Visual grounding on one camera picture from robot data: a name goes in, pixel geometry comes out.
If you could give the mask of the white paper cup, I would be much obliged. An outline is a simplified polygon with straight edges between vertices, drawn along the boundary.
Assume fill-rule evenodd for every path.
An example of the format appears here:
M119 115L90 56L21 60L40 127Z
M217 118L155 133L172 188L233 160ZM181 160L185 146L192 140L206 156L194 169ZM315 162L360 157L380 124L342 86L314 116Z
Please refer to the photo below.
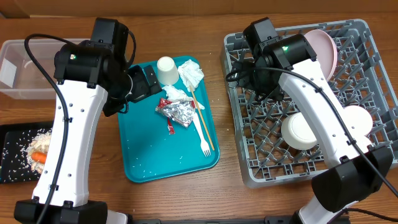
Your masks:
M163 85L174 85L178 82L179 74L177 66L171 57L161 57L157 61L158 81Z

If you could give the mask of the white bowl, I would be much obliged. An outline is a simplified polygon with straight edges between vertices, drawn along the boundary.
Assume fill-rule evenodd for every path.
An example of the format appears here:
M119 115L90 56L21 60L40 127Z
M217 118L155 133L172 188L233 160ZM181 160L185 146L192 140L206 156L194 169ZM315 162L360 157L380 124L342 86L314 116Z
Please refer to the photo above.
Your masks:
M317 144L317 139L301 112L284 119L281 133L284 141L298 150L308 150Z

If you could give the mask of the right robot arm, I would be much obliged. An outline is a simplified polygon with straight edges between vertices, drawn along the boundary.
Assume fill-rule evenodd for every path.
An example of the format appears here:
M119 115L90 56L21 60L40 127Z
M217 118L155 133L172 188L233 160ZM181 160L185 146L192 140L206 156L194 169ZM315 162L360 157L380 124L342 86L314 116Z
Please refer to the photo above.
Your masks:
M243 32L254 60L238 62L227 82L254 91L257 100L291 97L319 143L327 170L312 179L314 196L292 223L333 223L354 211L355 203L377 192L392 165L387 146L368 139L370 114L345 109L328 79L337 63L336 44L320 29L281 37L269 18L252 22Z

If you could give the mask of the rice and peanut shells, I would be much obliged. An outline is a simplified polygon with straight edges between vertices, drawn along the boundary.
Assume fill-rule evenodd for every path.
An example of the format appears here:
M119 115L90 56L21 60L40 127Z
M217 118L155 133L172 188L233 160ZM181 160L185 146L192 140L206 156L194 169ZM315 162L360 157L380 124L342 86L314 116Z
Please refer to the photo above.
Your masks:
M52 135L52 130L50 133L40 134L37 137L35 137L34 140L31 142L30 146L28 147L28 156L30 157L30 155L33 152L43 152L47 154L49 150L51 135ZM32 168L38 168L39 174L41 175L41 173L44 170L44 164L35 161L32 164Z

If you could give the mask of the orange carrot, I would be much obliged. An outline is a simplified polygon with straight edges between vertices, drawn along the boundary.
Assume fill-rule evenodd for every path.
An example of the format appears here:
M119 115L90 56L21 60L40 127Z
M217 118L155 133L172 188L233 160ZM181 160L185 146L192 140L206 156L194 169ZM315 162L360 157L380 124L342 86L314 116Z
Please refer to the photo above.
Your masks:
M47 155L46 153L43 152L33 152L30 157L32 158L32 160L39 162L41 164L45 164Z

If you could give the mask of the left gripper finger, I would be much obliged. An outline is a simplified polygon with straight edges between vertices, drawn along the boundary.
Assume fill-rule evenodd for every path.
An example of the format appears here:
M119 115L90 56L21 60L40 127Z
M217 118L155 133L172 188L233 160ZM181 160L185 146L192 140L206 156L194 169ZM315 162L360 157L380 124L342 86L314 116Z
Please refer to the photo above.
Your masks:
M150 97L150 86L141 67L132 67L127 73L132 80L132 90L127 96L128 102L137 103Z
M144 67L144 71L146 73L147 81L149 84L150 94L155 95L162 91L160 83L157 79L153 66L148 65Z

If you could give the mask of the white napkin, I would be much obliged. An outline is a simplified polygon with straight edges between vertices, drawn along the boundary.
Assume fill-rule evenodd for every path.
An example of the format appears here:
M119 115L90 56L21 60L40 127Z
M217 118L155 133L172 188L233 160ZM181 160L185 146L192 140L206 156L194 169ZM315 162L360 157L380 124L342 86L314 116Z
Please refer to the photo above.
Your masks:
M199 64L191 59L179 66L177 71L188 92L191 92L191 89L195 90L204 78L204 73Z

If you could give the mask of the large pink plate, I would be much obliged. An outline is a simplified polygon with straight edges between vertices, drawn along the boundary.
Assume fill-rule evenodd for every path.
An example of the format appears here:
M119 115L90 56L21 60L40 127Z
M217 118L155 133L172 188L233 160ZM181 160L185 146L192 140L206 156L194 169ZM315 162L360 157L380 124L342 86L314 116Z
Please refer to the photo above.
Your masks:
M335 41L326 32L319 29L311 30L304 37L315 51L323 75L329 81L335 72L338 61Z

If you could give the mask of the pink bowl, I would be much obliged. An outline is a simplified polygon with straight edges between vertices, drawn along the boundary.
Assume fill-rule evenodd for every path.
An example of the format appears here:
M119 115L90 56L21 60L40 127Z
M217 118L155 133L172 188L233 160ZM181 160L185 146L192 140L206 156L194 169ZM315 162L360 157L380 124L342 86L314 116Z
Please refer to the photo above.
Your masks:
M351 126L358 133L367 136L371 132L373 128L373 119L366 109L360 106L350 105L346 106L344 111L351 122Z

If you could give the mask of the white plastic fork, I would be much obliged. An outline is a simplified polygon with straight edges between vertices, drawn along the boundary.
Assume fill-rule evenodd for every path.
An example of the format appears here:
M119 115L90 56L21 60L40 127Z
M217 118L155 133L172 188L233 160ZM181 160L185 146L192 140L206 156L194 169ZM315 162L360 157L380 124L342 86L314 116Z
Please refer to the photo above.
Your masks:
M202 128L201 128L200 120L199 120L199 117L198 117L198 115L196 113L193 115L193 123L194 123L195 128L197 130L197 133L199 135L200 147L201 147L201 150L202 150L204 156L205 157L211 156L210 147L209 147L207 141L205 140L205 137L203 135L203 131L202 131Z

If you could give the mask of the torn white tissue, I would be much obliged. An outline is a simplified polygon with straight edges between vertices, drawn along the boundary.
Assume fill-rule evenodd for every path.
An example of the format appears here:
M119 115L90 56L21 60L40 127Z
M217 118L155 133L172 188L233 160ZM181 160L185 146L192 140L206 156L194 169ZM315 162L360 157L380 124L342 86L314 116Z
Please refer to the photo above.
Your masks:
M162 89L166 92L167 100L173 103L178 101L189 101L191 104L195 104L193 97L188 96L183 90L179 90L173 85L163 86Z

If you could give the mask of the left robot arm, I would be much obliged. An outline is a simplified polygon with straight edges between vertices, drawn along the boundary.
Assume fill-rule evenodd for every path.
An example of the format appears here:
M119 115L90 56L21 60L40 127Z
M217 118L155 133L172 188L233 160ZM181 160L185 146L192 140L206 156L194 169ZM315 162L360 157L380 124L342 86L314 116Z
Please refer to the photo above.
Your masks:
M89 199L88 170L101 115L128 112L161 92L152 67L133 65L126 46L134 34L115 19L97 18L88 40L65 40L47 77L56 92L49 151L29 200L20 200L14 218L21 223L131 223L132 216Z

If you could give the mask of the red snack wrapper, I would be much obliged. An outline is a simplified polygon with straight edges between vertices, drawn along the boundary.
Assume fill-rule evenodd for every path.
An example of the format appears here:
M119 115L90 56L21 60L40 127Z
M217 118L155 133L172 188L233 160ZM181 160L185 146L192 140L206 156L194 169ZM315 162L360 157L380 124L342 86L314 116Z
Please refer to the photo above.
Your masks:
M193 101L180 100L171 102L170 100L161 98L155 110L161 115L167 117L167 128L169 134L175 134L172 121L180 124L184 128L188 128L193 121L195 105Z

